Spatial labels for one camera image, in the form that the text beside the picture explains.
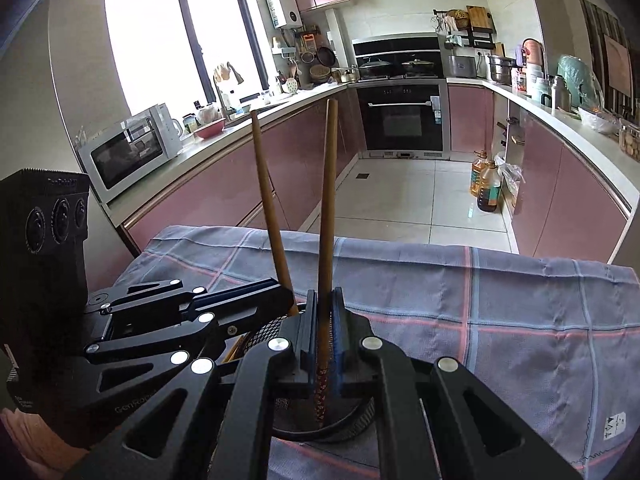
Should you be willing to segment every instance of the wooden cutting board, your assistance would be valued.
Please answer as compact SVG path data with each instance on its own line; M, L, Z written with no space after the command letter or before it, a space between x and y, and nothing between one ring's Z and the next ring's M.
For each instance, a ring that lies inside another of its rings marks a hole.
M490 28L494 30L489 13L484 7L466 6L466 12L469 13L469 22L474 28Z

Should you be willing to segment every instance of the pink bowl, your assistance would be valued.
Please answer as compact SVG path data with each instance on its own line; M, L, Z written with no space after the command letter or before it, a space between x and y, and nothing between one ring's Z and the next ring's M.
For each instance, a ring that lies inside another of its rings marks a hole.
M198 128L193 135L200 137L201 139L210 139L211 137L215 137L222 133L222 129L225 127L225 120L218 119L217 121L213 121L211 124L207 124L201 128Z

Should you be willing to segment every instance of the window frame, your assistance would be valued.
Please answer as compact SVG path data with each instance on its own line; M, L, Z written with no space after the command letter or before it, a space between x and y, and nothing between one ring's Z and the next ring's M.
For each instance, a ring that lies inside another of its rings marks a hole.
M249 5L247 4L247 0L237 0L238 7L240 9L240 15L242 16L242 22L244 23L244 30L246 32L247 39L249 41L249 46L251 47L251 52L254 56L255 68L258 72L258 77L260 78L260 84L262 86L262 90L269 89L268 83L268 74L267 68L264 63L264 59L262 58L262 54L260 52L260 44L258 43L258 37L255 33L254 22L251 19L251 15L249 13ZM200 43L198 42L198 37L196 35L196 30L193 25L193 20L191 19L191 10L189 8L188 0L178 0L178 4L180 5L180 14L182 15L182 21L184 23L184 28L187 33L187 38L189 40L189 46L191 48L191 55L193 56L193 60L196 65L196 70L198 72L198 76L200 77L200 83L202 84L202 89L204 90L204 95L207 98L207 102L215 103L218 100L218 96L213 88L211 83L211 76L207 72L207 67L204 64L204 56L202 54L202 48L200 47ZM241 102L250 101L256 97L258 97L259 93L249 95L240 99Z

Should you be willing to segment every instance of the microwave oven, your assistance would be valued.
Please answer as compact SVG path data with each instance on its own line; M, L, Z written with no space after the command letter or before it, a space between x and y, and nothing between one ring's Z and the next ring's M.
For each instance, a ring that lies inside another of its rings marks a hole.
M155 105L101 131L78 149L100 202L110 202L178 155L182 142L174 121L166 104Z

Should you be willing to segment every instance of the plaid cloth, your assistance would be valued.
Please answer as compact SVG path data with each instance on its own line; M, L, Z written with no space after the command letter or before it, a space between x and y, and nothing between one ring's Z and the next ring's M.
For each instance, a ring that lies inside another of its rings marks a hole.
M283 232L294 291L317 288L318 236ZM274 276L267 233L172 226L119 278L224 290ZM411 357L459 359L585 478L640 425L640 285L631 269L459 246L336 238L334 286ZM626 430L605 440L610 416ZM331 445L274 439L270 479L378 478L375 428Z

